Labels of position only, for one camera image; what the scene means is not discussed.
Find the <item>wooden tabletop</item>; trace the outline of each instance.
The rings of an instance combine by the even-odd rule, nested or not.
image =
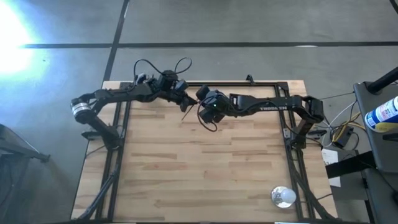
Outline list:
[[[291,95],[306,95],[303,81],[287,82]],[[119,84],[104,82],[103,87],[115,89]],[[188,94],[195,96],[197,89],[190,87]],[[275,96],[270,87],[218,89],[225,94]],[[112,123],[115,107],[106,105],[99,117]],[[225,117],[212,133],[199,124],[196,109],[181,122],[183,113],[174,103],[132,102],[114,221],[296,221],[294,206],[283,210],[270,198],[274,187],[291,186],[277,112]],[[91,141],[88,152],[102,145],[100,140]],[[105,158],[106,149],[86,158],[72,218],[82,214],[98,193]],[[315,196],[330,194],[320,148],[308,145],[304,160]],[[333,196],[320,203],[337,217]]]

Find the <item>wire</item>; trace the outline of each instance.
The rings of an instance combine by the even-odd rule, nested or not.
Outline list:
[[[211,124],[213,124],[214,125],[214,127],[215,127],[215,129],[210,129],[209,127],[207,127],[204,123],[203,123],[203,121],[201,120],[201,118],[200,118],[200,116],[199,116],[199,109],[200,109],[200,107],[202,106],[202,104],[206,101],[206,100],[210,100],[210,99],[213,99],[213,98],[215,98],[217,95],[213,95],[213,96],[209,96],[209,97],[206,97],[204,100],[202,100],[200,103],[199,103],[199,105],[198,105],[198,110],[197,110],[197,116],[198,116],[198,120],[199,120],[199,123],[204,127],[204,128],[206,128],[207,130],[209,130],[209,131],[211,131],[211,132],[216,132],[217,131],[217,125],[214,123],[214,122],[211,122]]]
[[[329,197],[329,196],[331,196],[331,195],[333,195],[333,194],[332,194],[332,193],[327,194],[327,195],[325,195],[325,196],[322,196],[322,197],[320,197],[320,198],[317,198],[317,200],[324,199],[325,197]]]
[[[86,158],[87,158],[90,154],[92,154],[92,153],[94,153],[94,152],[96,152],[96,151],[98,151],[98,150],[100,150],[100,149],[102,149],[102,148],[104,148],[104,147],[105,147],[105,145],[103,145],[103,146],[101,146],[101,147],[98,147],[98,148],[92,150],[91,152],[87,153],[87,154],[86,154]]]
[[[189,63],[189,65],[188,65],[185,69],[183,69],[183,70],[177,72],[177,67],[178,67],[179,63],[182,62],[183,60],[189,60],[190,63]],[[158,73],[161,74],[161,75],[165,75],[165,74],[164,74],[163,72],[161,72],[153,63],[151,63],[151,62],[148,61],[147,59],[143,59],[143,58],[142,58],[142,59],[139,59],[139,60],[137,60],[137,61],[134,63],[134,68],[133,68],[133,71],[132,71],[132,72],[133,72],[133,75],[134,75],[133,86],[132,86],[130,89],[128,89],[127,92],[132,91],[132,90],[136,87],[136,85],[137,85],[138,75],[137,75],[137,73],[136,73],[136,70],[137,70],[137,64],[138,64],[138,62],[146,62],[146,63],[148,63],[152,68],[154,68],[154,69],[156,70],[156,72],[158,72]],[[191,58],[188,58],[188,57],[181,58],[181,59],[177,62],[177,64],[175,65],[174,74],[177,75],[177,74],[186,72],[191,66],[192,66],[192,59],[191,59]]]
[[[187,67],[186,69],[183,69],[183,70],[177,72],[177,67],[178,67],[179,63],[182,62],[183,60],[186,60],[186,59],[190,61],[188,67]],[[191,66],[192,66],[192,59],[191,59],[191,58],[188,58],[188,57],[181,58],[181,59],[177,62],[177,64],[175,65],[174,74],[180,74],[180,73],[186,72]]]
[[[330,99],[330,98],[334,98],[334,97],[350,95],[350,94],[353,94],[353,93],[354,92],[352,91],[351,93],[344,93],[344,94],[339,94],[339,95],[335,95],[335,96],[328,96],[328,97],[320,98],[319,100],[325,100],[325,99]]]
[[[333,122],[334,122],[342,113],[344,113],[344,111],[346,111],[348,108],[350,108],[350,106],[353,106],[355,103],[356,103],[356,101],[350,103],[346,108],[344,108],[340,113],[338,113],[338,115],[331,121],[330,124],[328,124],[328,127],[329,127],[330,131],[332,131],[331,124],[333,124]],[[322,143],[321,143],[322,146],[324,145],[324,142],[325,142],[325,136],[326,136],[326,135],[324,135],[323,138],[322,138]]]
[[[330,193],[330,194],[327,194],[327,195],[325,195],[325,196],[322,196],[322,197],[320,197],[320,198],[317,198],[317,200],[324,199],[325,197],[329,197],[329,196],[331,196],[331,195],[333,195],[333,194],[332,194],[332,193]]]
[[[148,60],[146,60],[146,59],[139,59],[139,60],[137,60],[137,61],[135,62],[134,68],[133,68],[134,80],[135,80],[136,77],[137,77],[136,67],[137,67],[138,62],[146,62],[146,63],[148,63],[152,68],[154,68],[154,70],[156,70],[156,72],[158,72],[158,73],[160,73],[160,74],[163,74],[163,73],[162,73],[161,71],[159,71],[159,69],[157,69],[157,67],[155,67],[155,65],[152,64],[150,61],[148,61]]]
[[[356,132],[353,132],[353,134],[356,135],[356,143],[355,143],[354,148],[352,148],[351,150],[355,150],[358,147],[358,144],[359,144],[359,135]]]
[[[189,114],[189,112],[191,112],[193,106],[195,106],[195,105],[192,105],[191,107],[189,107],[188,111],[187,111],[187,112],[184,114],[184,116],[182,117],[181,122],[184,121],[185,117]]]

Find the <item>black floor line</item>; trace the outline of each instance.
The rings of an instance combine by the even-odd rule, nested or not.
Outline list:
[[[123,44],[25,44],[23,49],[106,49],[113,64],[117,49],[217,48],[217,47],[382,47],[398,46],[398,41],[369,42],[197,42],[197,43],[123,43]]]
[[[397,4],[396,0],[390,0],[390,3],[392,5],[392,7],[394,8],[394,10],[396,11],[396,13],[398,14],[398,4]]]
[[[114,39],[111,47],[111,53],[109,54],[108,63],[106,64],[105,74],[103,77],[103,81],[108,81],[111,78],[112,67],[114,63],[114,59],[116,57],[116,52],[118,51],[118,44],[120,41],[120,36],[122,35],[123,24],[126,18],[127,9],[129,6],[130,0],[124,0],[122,10],[120,12],[118,26],[116,28],[116,32],[114,34]]]
[[[103,49],[111,48],[112,44],[24,44],[23,49]]]
[[[119,44],[119,48],[196,48],[196,47],[376,47],[398,46],[398,41],[372,42],[201,42]]]

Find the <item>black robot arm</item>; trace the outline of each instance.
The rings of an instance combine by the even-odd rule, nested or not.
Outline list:
[[[185,111],[188,106],[197,104],[196,100],[188,96],[185,91],[187,88],[185,80],[178,80],[173,71],[167,70],[158,79],[139,77],[137,84],[132,83],[122,89],[100,89],[81,95],[72,99],[71,108],[76,121],[89,124],[103,138],[107,149],[114,149],[120,145],[116,127],[108,126],[97,116],[105,105],[127,101],[148,103],[161,98],[176,103],[181,111]]]
[[[312,96],[290,96],[256,98],[249,95],[230,94],[227,97],[218,90],[210,91],[202,86],[197,91],[204,108],[198,113],[205,123],[219,123],[225,116],[249,116],[261,111],[293,111],[301,118],[300,124],[292,130],[290,143],[293,147],[305,148],[306,135],[315,123],[324,119],[322,101]]]

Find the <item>concrete floor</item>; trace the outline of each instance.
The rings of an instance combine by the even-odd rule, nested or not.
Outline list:
[[[123,0],[3,0],[0,24],[0,123],[43,153],[29,165],[7,223],[70,218],[87,141],[70,100],[101,86],[111,49],[13,49],[17,44],[111,44]],[[120,43],[398,41],[398,15],[388,0],[131,0]],[[398,47],[264,47],[118,49],[110,80],[132,80],[149,59],[161,70],[193,59],[186,80],[305,80],[309,95],[353,91],[398,64]],[[139,72],[152,74],[145,64]],[[331,119],[354,96],[325,100]],[[360,151],[369,150],[366,141]],[[339,216],[366,221],[361,201],[337,197]]]

